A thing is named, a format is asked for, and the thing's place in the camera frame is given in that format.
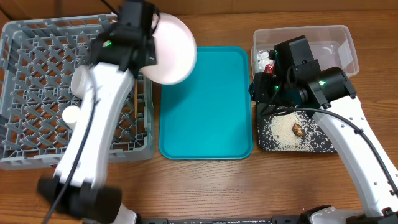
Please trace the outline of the wooden chopstick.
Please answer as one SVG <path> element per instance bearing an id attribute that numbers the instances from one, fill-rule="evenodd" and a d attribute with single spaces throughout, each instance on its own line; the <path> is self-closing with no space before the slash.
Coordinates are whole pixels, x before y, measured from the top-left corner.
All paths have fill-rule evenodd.
<path id="1" fill-rule="evenodd" d="M 134 119 L 137 119 L 137 81 L 134 82 Z"/>

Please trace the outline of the large white plate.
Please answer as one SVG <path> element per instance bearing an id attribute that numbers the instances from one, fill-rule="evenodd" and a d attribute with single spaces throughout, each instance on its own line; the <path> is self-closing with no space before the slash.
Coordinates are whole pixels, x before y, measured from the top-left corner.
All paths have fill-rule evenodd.
<path id="1" fill-rule="evenodd" d="M 142 74 L 162 85 L 184 81 L 197 61 L 197 45 L 191 30 L 179 18 L 161 13 L 154 40 L 157 64 L 142 68 Z"/>

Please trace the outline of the brown food scrap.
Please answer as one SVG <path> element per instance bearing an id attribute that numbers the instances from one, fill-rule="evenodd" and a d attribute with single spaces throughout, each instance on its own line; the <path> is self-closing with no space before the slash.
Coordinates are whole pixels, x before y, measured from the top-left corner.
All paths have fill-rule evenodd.
<path id="1" fill-rule="evenodd" d="M 301 127 L 301 125 L 294 123 L 294 125 L 292 126 L 292 132 L 297 136 L 297 137 L 303 137 L 305 136 L 305 130 L 303 129 L 303 127 Z"/>

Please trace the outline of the small white bowl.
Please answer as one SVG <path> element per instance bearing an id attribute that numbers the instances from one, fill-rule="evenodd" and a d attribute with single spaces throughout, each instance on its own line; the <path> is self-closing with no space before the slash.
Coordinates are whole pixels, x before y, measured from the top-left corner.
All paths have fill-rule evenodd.
<path id="1" fill-rule="evenodd" d="M 90 69 L 86 65 L 79 66 L 72 75 L 71 91 L 74 96 L 83 100 L 91 87 Z"/>

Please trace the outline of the white cup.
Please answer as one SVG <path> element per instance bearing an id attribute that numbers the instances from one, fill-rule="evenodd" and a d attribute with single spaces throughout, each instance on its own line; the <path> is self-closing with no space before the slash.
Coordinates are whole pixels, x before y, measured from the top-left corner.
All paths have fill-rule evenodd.
<path id="1" fill-rule="evenodd" d="M 80 108 L 75 105 L 67 106 L 62 112 L 62 119 L 71 130 L 75 129 L 79 117 Z"/>

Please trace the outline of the red snack wrapper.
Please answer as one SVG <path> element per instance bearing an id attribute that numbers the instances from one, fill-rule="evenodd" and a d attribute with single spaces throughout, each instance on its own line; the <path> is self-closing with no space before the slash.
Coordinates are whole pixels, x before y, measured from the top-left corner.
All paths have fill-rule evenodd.
<path id="1" fill-rule="evenodd" d="M 273 71 L 274 71 L 274 64 L 273 64 L 273 63 L 267 64 L 267 65 L 264 67 L 264 72 L 265 72 L 265 73 L 273 74 Z"/>

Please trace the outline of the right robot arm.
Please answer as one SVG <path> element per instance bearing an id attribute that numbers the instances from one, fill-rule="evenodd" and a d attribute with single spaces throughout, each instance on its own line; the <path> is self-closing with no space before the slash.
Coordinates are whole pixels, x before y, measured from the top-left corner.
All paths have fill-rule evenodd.
<path id="1" fill-rule="evenodd" d="M 356 90 L 339 67 L 322 70 L 304 35 L 271 50 L 270 72 L 249 86 L 258 116 L 304 111 L 334 145 L 361 199 L 360 211 L 322 205 L 298 223 L 397 223 L 397 168 L 368 124 Z"/>

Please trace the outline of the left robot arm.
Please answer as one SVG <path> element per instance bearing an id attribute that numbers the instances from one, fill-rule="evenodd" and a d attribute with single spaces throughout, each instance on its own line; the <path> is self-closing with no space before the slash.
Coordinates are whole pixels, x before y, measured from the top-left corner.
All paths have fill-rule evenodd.
<path id="1" fill-rule="evenodd" d="M 98 223 L 135 223 L 119 188 L 106 186 L 111 141 L 120 112 L 139 71 L 157 63 L 154 32 L 159 9 L 147 1 L 126 1 L 117 20 L 92 40 L 88 65 L 72 76 L 82 99 L 80 114 L 53 177 L 42 177 L 38 193 L 51 212 Z"/>

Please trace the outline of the teal plastic tray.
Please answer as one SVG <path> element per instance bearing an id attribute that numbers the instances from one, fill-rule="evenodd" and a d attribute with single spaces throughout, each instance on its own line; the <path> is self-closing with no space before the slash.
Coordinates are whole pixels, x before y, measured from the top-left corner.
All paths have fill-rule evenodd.
<path id="1" fill-rule="evenodd" d="M 244 159 L 254 147 L 248 55 L 199 47 L 193 72 L 161 89 L 159 149 L 171 160 Z"/>

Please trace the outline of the clear plastic bin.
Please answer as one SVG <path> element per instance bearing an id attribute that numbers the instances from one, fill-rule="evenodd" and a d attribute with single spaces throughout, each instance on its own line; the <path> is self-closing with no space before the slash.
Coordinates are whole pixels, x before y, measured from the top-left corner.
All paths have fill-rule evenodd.
<path id="1" fill-rule="evenodd" d="M 251 49 L 252 72 L 257 73 L 257 53 L 272 50 L 281 42 L 304 35 L 322 70 L 340 67 L 348 77 L 359 72 L 358 58 L 349 29 L 344 25 L 283 27 L 254 32 Z"/>

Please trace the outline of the grey plastic dish rack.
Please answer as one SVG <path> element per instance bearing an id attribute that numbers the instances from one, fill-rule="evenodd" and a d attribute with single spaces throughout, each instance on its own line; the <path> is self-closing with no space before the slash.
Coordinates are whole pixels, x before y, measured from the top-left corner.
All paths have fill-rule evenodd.
<path id="1" fill-rule="evenodd" d="M 112 14 L 11 21 L 1 32 L 1 168 L 58 164 L 72 136 L 62 112 L 80 99 L 70 85 Z"/>

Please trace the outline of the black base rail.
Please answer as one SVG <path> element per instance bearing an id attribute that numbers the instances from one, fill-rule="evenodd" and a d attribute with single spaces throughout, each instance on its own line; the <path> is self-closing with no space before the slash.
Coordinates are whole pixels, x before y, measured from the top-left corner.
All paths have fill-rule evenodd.
<path id="1" fill-rule="evenodd" d="M 299 224 L 299 215 L 275 216 L 271 218 L 219 218 L 219 219 L 182 219 L 141 218 L 138 224 Z"/>

